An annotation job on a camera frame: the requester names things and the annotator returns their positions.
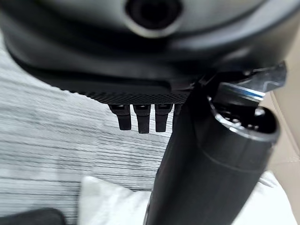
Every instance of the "black plastic tab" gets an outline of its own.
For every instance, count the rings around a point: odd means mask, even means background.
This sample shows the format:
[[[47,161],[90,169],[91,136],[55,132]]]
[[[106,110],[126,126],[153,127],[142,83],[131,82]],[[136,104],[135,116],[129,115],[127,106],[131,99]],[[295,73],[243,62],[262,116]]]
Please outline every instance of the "black plastic tab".
[[[176,122],[177,122],[177,119],[178,119],[178,117],[179,117],[179,114],[180,114],[180,112],[181,112],[182,105],[183,105],[183,104],[175,104],[175,107],[174,107],[174,115],[173,115],[173,129],[174,129],[174,125],[175,125]]]
[[[139,133],[148,134],[151,105],[134,105],[133,108],[136,113]]]
[[[117,115],[120,130],[131,130],[130,105],[109,105],[109,108]]]
[[[168,115],[172,110],[172,104],[155,105],[155,130],[156,132],[165,132]]]

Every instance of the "white fabric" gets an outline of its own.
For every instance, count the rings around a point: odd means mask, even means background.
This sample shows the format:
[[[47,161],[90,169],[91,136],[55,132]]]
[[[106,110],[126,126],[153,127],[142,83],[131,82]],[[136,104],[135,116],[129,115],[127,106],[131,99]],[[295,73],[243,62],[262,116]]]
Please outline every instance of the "white fabric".
[[[78,225],[143,225],[150,192],[133,192],[94,177],[82,181]],[[265,172],[233,225],[297,225],[290,203]]]

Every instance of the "black plastic housing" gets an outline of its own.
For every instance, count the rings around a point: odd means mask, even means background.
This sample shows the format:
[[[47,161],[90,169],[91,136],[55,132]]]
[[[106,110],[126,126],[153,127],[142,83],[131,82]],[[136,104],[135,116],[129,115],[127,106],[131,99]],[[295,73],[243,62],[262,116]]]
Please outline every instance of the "black plastic housing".
[[[217,116],[204,93],[195,89],[182,107],[157,172],[146,225],[232,224],[279,137],[277,119],[264,110],[258,131],[237,129]]]
[[[147,39],[70,20],[41,2],[0,0],[11,55],[38,79],[111,105],[184,103],[208,71],[277,65],[297,33],[300,8],[297,0],[276,1],[282,12],[272,13],[265,1],[222,26]]]

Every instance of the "gray carpet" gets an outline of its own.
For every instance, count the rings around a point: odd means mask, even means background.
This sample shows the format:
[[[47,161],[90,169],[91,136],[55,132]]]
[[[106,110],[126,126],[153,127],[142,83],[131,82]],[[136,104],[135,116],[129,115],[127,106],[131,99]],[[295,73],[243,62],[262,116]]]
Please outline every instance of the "gray carpet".
[[[26,74],[0,46],[0,216],[54,207],[76,223],[80,181],[92,175],[151,190],[172,130],[120,131],[108,106]]]

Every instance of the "circular hole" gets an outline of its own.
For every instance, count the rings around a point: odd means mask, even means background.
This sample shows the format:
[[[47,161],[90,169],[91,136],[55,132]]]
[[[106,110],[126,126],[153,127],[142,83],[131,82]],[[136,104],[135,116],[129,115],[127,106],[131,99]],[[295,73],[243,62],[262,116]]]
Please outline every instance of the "circular hole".
[[[162,30],[180,16],[181,4],[177,0],[129,0],[126,12],[138,25],[149,30]]]

